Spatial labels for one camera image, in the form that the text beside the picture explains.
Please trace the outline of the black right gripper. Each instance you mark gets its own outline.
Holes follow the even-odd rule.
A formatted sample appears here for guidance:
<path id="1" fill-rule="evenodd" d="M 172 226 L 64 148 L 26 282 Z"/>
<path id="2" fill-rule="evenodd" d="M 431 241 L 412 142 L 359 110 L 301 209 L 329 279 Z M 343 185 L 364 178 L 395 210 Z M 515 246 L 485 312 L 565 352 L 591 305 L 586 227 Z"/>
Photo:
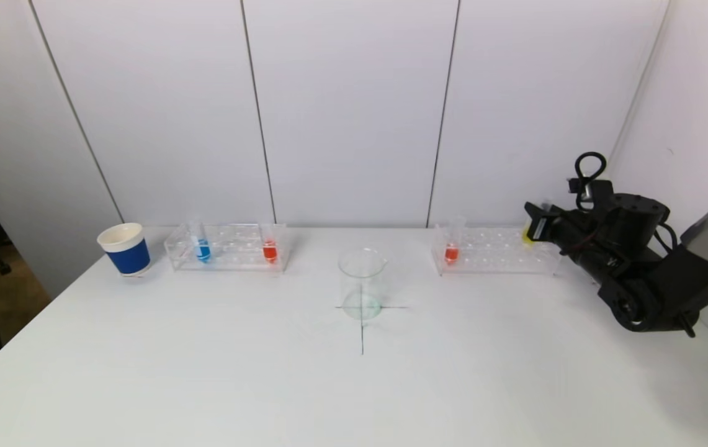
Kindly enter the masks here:
<path id="1" fill-rule="evenodd" d="M 595 256 L 600 252 L 596 243 L 598 223 L 589 211 L 563 209 L 552 204 L 524 204 L 530 217 L 526 237 L 533 242 L 551 243 L 558 247 L 560 255 L 569 258 Z"/>

